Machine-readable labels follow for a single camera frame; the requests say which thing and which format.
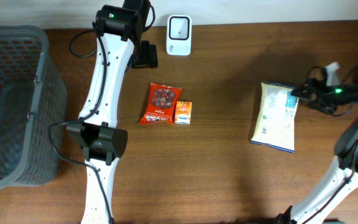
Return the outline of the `red snack bag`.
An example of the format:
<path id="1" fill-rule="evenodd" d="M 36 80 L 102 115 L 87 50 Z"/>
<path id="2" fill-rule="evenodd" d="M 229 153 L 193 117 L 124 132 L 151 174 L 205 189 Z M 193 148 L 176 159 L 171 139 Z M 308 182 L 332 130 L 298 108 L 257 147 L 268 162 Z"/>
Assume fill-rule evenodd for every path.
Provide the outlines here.
<path id="1" fill-rule="evenodd" d="M 148 104 L 140 124 L 173 124 L 175 107 L 181 91 L 178 87 L 151 83 Z"/>

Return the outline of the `yellow snack bag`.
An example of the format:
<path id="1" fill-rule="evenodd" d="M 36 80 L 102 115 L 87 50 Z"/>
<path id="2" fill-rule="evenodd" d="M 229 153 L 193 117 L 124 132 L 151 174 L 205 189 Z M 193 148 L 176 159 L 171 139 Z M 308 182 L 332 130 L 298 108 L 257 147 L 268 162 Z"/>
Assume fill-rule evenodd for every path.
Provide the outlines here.
<path id="1" fill-rule="evenodd" d="M 292 86 L 262 82 L 260 109 L 250 142 L 280 151 L 295 151 L 295 115 L 298 98 Z"/>

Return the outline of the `orange tissue pack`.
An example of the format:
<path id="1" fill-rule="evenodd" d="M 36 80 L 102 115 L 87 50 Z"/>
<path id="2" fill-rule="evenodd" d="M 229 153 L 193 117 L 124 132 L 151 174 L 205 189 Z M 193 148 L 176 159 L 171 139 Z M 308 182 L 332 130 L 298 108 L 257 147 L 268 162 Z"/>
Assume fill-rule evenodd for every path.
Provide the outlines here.
<path id="1" fill-rule="evenodd" d="M 191 123 L 192 102 L 177 101 L 175 108 L 174 123 L 190 124 Z"/>

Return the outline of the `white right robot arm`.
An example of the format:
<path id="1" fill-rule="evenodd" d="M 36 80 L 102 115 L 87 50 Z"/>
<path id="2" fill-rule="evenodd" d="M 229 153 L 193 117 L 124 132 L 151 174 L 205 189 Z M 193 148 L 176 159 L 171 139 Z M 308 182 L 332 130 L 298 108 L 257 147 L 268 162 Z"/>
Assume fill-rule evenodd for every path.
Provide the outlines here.
<path id="1" fill-rule="evenodd" d="M 329 82 L 327 68 L 322 78 L 309 78 L 292 91 L 309 108 L 337 116 L 337 108 L 358 102 L 358 64 L 338 84 Z M 358 188 L 358 117 L 334 146 L 334 158 L 317 186 L 299 204 L 289 206 L 274 223 L 324 223 L 328 215 Z"/>

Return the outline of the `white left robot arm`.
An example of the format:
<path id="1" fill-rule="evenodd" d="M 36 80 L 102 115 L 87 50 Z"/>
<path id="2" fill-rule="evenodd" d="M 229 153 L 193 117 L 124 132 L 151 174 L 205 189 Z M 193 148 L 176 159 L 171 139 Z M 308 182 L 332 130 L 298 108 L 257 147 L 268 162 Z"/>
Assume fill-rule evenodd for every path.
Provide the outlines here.
<path id="1" fill-rule="evenodd" d="M 125 73 L 130 68 L 156 68 L 157 48 L 142 34 L 155 9 L 148 0 L 105 5 L 96 13 L 96 63 L 88 96 L 78 119 L 67 131 L 80 146 L 86 167 L 86 201 L 82 223 L 114 223 L 112 188 L 117 163 L 128 133 L 117 128 L 117 106 Z"/>

